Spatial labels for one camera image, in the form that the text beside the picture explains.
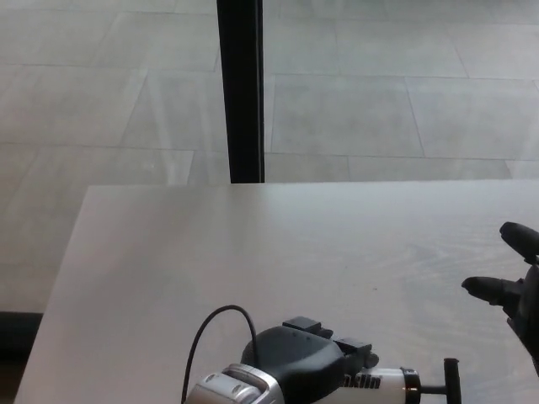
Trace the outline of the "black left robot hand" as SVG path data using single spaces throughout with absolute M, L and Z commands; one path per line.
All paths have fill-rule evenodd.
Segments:
M 259 333 L 240 363 L 272 376 L 285 403 L 314 403 L 379 362 L 371 344 L 333 334 L 321 322 L 297 316 Z

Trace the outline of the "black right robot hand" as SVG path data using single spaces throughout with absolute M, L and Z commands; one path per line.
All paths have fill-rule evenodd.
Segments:
M 469 295 L 500 306 L 507 323 L 538 367 L 538 232 L 519 223 L 505 222 L 499 229 L 502 240 L 530 267 L 523 279 L 469 277 L 462 282 Z

